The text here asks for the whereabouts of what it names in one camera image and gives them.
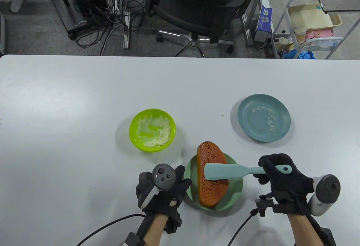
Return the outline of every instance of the chair wheel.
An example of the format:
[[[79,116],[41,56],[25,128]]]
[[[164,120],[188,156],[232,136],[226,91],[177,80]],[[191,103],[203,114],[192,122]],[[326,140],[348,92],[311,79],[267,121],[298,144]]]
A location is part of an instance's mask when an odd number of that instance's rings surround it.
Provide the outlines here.
[[[74,33],[68,33],[68,38],[69,38],[70,40],[75,41],[75,40],[76,40],[76,35],[75,35]]]
[[[157,42],[159,42],[159,43],[163,43],[163,42],[164,42],[164,37],[163,37],[161,34],[158,34],[158,35],[156,36],[156,40],[157,40]]]
[[[229,46],[228,49],[227,49],[227,52],[229,54],[232,54],[234,52],[234,46]]]

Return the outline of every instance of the bread slice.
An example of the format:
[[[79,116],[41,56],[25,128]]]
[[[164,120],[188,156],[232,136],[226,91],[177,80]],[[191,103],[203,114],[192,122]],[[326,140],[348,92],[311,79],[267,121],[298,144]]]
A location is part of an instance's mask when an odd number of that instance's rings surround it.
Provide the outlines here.
[[[227,164],[225,155],[214,143],[203,142],[197,149],[197,168],[198,168],[198,190],[199,202],[204,207],[215,206],[225,195],[229,180],[206,180],[204,175],[205,164]]]

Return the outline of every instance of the blue plate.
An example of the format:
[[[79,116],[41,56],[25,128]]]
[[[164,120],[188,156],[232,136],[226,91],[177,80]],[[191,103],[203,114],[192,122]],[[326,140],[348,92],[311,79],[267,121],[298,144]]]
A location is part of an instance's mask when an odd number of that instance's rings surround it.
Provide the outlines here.
[[[266,94],[246,97],[238,108],[238,121],[250,137],[262,142],[283,138],[290,129],[290,114],[278,99]]]

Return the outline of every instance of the black glove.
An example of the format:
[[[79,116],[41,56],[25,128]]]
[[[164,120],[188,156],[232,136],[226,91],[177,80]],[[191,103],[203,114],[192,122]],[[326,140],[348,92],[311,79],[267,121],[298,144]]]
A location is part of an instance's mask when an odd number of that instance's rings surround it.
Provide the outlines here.
[[[288,175],[281,173],[275,168],[276,165],[287,164],[292,167]],[[260,184],[270,181],[271,192],[278,205],[273,206],[275,213],[307,215],[309,207],[306,196],[313,193],[313,179],[300,173],[292,159],[283,153],[262,156],[258,162],[266,172],[266,175],[254,175],[259,179]]]
[[[169,216],[164,229],[167,233],[175,233],[176,228],[181,226],[182,223],[177,208],[182,203],[186,195],[186,190],[192,184],[190,179],[184,179],[184,171],[185,167],[179,165],[175,169],[175,185],[168,191],[160,191],[158,195],[155,195],[149,204],[142,210],[146,215],[163,214]],[[136,196],[138,198],[141,193],[147,192],[149,187],[153,187],[150,172],[146,173],[146,178],[148,178],[148,180],[139,181],[139,184],[136,187]],[[173,200],[176,201],[176,205],[170,206],[170,202]]]

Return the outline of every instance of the spatula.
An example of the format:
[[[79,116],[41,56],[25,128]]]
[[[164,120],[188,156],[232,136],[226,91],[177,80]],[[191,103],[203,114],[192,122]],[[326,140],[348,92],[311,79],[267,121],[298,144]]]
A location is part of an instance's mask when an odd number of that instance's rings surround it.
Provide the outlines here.
[[[290,165],[276,165],[281,173],[290,174],[292,168]],[[217,179],[234,179],[242,178],[247,174],[265,174],[265,170],[262,167],[246,167],[239,164],[206,164],[205,179],[217,180]]]

